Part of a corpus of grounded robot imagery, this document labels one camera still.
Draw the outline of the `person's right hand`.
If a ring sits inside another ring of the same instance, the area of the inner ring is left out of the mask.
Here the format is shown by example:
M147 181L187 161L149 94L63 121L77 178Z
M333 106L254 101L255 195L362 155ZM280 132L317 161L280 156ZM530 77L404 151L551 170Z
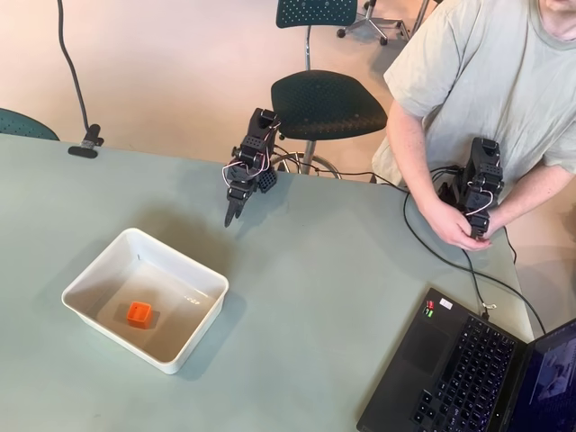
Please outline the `person's right hand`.
M488 248L491 242L472 237L472 227L467 219L454 207L437 200L428 220L435 233L447 244L467 251Z

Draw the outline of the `person's left hand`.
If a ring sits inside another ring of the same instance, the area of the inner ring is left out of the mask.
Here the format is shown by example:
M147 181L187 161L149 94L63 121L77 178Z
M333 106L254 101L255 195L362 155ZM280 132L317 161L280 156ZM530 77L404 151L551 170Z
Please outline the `person's left hand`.
M502 209L499 206L494 206L488 210L489 226L483 235L484 239L489 239L497 230L501 229L507 224Z

